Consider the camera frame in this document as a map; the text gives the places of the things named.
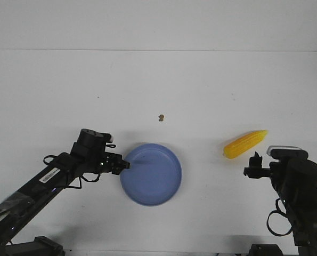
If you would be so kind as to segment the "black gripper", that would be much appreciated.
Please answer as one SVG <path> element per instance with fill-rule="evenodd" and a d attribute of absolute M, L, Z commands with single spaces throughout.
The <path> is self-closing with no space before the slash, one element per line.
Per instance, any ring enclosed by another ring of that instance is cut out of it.
<path fill-rule="evenodd" d="M 255 152 L 254 156 L 249 159 L 248 167 L 244 168 L 243 174 L 248 178 L 269 178 L 271 172 L 270 169 L 262 167 L 262 157 Z"/>
<path fill-rule="evenodd" d="M 129 169 L 130 162 L 123 160 L 122 155 L 105 152 L 101 161 L 101 173 L 120 175 L 123 169 Z"/>

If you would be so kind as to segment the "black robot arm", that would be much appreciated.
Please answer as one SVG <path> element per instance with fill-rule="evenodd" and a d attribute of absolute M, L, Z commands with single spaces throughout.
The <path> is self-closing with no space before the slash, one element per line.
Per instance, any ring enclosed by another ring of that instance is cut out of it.
<path fill-rule="evenodd" d="M 72 189 L 72 182 L 82 181 L 85 173 L 119 175 L 130 163 L 120 154 L 110 153 L 113 137 L 81 129 L 71 152 L 51 156 L 45 169 L 30 179 L 0 203 L 0 245 L 7 244 L 54 197 L 64 189 Z"/>
<path fill-rule="evenodd" d="M 299 255 L 317 255 L 317 163 L 300 148 L 270 147 L 274 160 L 262 167 L 262 157 L 255 153 L 243 174 L 251 179 L 269 178 L 278 194 L 275 210 L 290 223 L 285 235 L 292 234 Z"/>

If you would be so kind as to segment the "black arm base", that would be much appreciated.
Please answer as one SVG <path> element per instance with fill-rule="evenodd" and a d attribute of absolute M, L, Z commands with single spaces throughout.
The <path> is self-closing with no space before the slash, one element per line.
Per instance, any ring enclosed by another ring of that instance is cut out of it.
<path fill-rule="evenodd" d="M 283 256 L 283 253 L 276 244 L 253 244 L 248 256 Z"/>
<path fill-rule="evenodd" d="M 65 255 L 63 246 L 45 237 L 35 237 L 32 242 L 0 245 L 0 255 Z"/>

